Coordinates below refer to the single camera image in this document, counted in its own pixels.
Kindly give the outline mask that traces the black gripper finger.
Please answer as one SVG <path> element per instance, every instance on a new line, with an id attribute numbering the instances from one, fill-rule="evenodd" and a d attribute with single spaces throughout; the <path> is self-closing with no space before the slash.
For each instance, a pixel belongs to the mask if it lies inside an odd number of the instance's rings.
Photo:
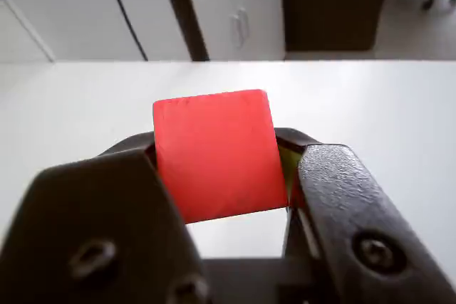
<path id="1" fill-rule="evenodd" d="M 152 133 L 40 172 L 1 249 L 3 303 L 211 303 Z"/>
<path id="2" fill-rule="evenodd" d="M 455 301 L 434 258 L 349 147 L 291 128 L 275 135 L 299 156 L 290 205 L 309 220 L 340 303 Z"/>

